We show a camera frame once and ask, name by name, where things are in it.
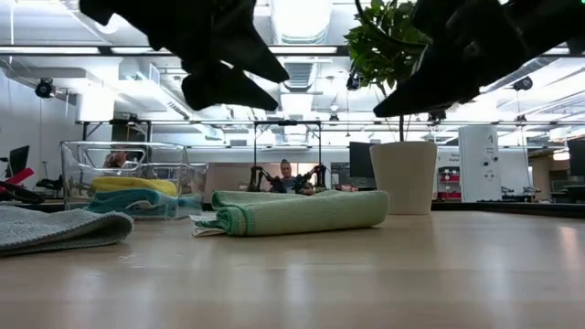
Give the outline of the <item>grey microfiber towel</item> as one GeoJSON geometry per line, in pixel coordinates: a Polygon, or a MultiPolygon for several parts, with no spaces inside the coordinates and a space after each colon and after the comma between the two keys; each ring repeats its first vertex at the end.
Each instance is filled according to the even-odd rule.
{"type": "Polygon", "coordinates": [[[133,219],[121,212],[85,209],[44,213],[0,206],[0,257],[119,243],[133,232],[133,219]]]}

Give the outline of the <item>green microfiber towel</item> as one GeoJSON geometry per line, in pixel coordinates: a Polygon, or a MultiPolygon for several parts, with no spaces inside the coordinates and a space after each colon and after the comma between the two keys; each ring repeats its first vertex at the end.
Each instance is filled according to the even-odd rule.
{"type": "Polygon", "coordinates": [[[370,228],[388,212],[383,191],[327,190],[312,196],[261,192],[216,191],[213,218],[194,219],[195,237],[252,237],[370,228]]]}

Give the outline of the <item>black background rig frame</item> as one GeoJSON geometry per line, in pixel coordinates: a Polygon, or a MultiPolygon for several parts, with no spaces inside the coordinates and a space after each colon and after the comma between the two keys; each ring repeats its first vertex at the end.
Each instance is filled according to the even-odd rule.
{"type": "Polygon", "coordinates": [[[258,134],[258,127],[259,126],[266,126],[270,127],[272,125],[277,125],[281,127],[286,126],[298,126],[304,125],[306,129],[309,128],[310,125],[315,125],[318,129],[317,139],[318,139],[318,168],[319,170],[315,173],[316,174],[316,187],[323,187],[326,188],[325,183],[325,172],[324,163],[323,163],[323,156],[322,156],[322,140],[323,140],[323,124],[321,121],[298,121],[298,120],[272,120],[272,121],[253,121],[253,132],[254,132],[254,142],[253,142],[253,167],[258,166],[257,161],[257,139],[260,136],[258,134]]]}

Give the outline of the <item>clear plastic bin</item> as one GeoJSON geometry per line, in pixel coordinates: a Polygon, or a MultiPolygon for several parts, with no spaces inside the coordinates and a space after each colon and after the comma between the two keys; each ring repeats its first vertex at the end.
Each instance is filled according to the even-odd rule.
{"type": "Polygon", "coordinates": [[[199,194],[204,204],[207,164],[189,162],[187,149],[182,145],[139,142],[63,142],[60,147],[64,202],[67,210],[77,208],[88,210],[86,206],[97,193],[91,188],[90,183],[93,178],[101,176],[129,176],[171,181],[177,187],[177,196],[199,194]],[[129,153],[124,168],[103,167],[105,157],[112,151],[129,153]]]}

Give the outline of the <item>teal fluffy microfiber towel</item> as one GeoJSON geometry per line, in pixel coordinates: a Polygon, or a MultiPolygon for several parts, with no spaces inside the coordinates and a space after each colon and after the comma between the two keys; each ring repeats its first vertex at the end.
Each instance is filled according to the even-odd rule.
{"type": "Polygon", "coordinates": [[[182,218],[203,211],[198,199],[171,198],[151,201],[110,199],[94,200],[86,208],[95,213],[122,212],[135,218],[182,218]]]}

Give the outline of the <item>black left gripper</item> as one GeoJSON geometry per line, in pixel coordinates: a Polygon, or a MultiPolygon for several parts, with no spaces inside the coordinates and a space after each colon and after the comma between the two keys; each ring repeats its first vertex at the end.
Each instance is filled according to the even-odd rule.
{"type": "MultiPolygon", "coordinates": [[[[80,11],[106,26],[120,16],[147,36],[151,48],[165,48],[193,64],[227,61],[266,80],[281,83],[287,70],[254,25],[256,0],[80,0],[80,11]]],[[[194,111],[239,105],[274,111],[278,102],[241,70],[222,67],[185,77],[181,89],[194,111]]]]}

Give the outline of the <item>red storage bins shelf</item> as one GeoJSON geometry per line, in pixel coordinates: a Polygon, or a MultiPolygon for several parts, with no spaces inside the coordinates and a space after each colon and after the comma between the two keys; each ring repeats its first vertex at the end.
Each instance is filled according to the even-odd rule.
{"type": "Polygon", "coordinates": [[[461,171],[459,166],[442,166],[437,173],[437,199],[461,202],[461,171]]]}

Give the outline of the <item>light blue teal-edged towel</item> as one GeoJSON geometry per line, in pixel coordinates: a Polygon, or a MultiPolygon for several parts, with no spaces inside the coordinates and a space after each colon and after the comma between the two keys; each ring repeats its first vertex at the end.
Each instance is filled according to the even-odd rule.
{"type": "Polygon", "coordinates": [[[138,201],[146,201],[155,207],[163,205],[174,205],[179,207],[202,207],[203,204],[202,196],[199,194],[170,196],[157,190],[138,188],[109,192],[97,192],[89,203],[89,207],[126,208],[138,201]]]}

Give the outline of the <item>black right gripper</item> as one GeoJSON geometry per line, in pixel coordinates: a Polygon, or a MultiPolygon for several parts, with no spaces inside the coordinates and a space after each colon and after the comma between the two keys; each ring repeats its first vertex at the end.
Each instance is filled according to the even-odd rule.
{"type": "Polygon", "coordinates": [[[374,108],[377,117],[446,110],[476,97],[528,54],[521,30],[498,0],[419,0],[411,20],[431,43],[417,71],[374,108]]]}

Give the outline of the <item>person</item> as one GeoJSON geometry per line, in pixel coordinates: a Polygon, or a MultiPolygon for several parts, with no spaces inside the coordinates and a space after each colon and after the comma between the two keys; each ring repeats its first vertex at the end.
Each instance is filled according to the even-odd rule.
{"type": "Polygon", "coordinates": [[[112,151],[104,160],[104,168],[124,168],[128,161],[128,152],[125,151],[112,151]]]}
{"type": "Polygon", "coordinates": [[[301,185],[298,182],[298,179],[292,175],[291,164],[286,159],[282,159],[280,170],[282,174],[281,183],[284,193],[305,196],[312,196],[314,194],[314,188],[309,183],[304,183],[301,185]]]}

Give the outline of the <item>background robot arms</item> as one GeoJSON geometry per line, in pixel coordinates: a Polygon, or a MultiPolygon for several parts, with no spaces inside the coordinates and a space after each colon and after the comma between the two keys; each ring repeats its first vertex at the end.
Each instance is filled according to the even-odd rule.
{"type": "Polygon", "coordinates": [[[302,194],[308,190],[309,180],[315,176],[316,183],[314,184],[313,191],[315,193],[324,192],[327,190],[325,183],[326,166],[319,164],[314,166],[309,172],[304,175],[297,175],[294,179],[294,185],[291,188],[285,186],[283,180],[278,176],[271,176],[261,166],[254,165],[250,169],[250,182],[247,187],[247,192],[261,192],[262,180],[266,180],[271,188],[276,193],[289,193],[293,191],[295,194],[302,194]]]}

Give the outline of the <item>red tool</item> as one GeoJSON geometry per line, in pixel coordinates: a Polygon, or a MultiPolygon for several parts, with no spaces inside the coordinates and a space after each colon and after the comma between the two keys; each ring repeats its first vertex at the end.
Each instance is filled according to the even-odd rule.
{"type": "Polygon", "coordinates": [[[13,186],[21,186],[23,182],[32,176],[35,172],[31,168],[25,168],[18,174],[14,174],[13,176],[6,179],[6,183],[13,186]]]}

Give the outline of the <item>black monitor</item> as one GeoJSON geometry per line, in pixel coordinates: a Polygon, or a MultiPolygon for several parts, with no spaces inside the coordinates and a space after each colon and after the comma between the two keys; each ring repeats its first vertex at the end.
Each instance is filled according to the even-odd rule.
{"type": "Polygon", "coordinates": [[[585,140],[567,141],[567,147],[570,174],[585,177],[585,140]]]}
{"type": "Polygon", "coordinates": [[[349,143],[350,175],[359,178],[374,178],[374,170],[371,163],[370,147],[372,143],[349,143]]]}
{"type": "Polygon", "coordinates": [[[6,178],[19,174],[27,168],[29,149],[30,146],[26,145],[10,151],[7,158],[6,178]]]}

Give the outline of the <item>yellow microfiber towel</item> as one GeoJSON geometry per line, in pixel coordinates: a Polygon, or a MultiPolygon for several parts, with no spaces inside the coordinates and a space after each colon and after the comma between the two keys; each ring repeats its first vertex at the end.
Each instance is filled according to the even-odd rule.
{"type": "Polygon", "coordinates": [[[125,189],[152,189],[169,196],[178,195],[177,187],[173,182],[161,179],[146,179],[129,176],[101,176],[93,178],[90,186],[96,192],[125,189]]]}

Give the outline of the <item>potted green plant white pot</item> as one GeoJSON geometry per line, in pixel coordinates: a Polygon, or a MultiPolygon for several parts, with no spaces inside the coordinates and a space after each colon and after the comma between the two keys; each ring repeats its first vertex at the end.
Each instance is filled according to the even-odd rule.
{"type": "MultiPolygon", "coordinates": [[[[358,22],[345,35],[351,69],[359,86],[378,88],[387,101],[410,77],[430,40],[410,21],[415,3],[355,0],[358,22]]],[[[426,216],[431,212],[437,146],[408,142],[405,116],[399,114],[399,138],[370,147],[377,189],[388,194],[390,215],[426,216]]]]}

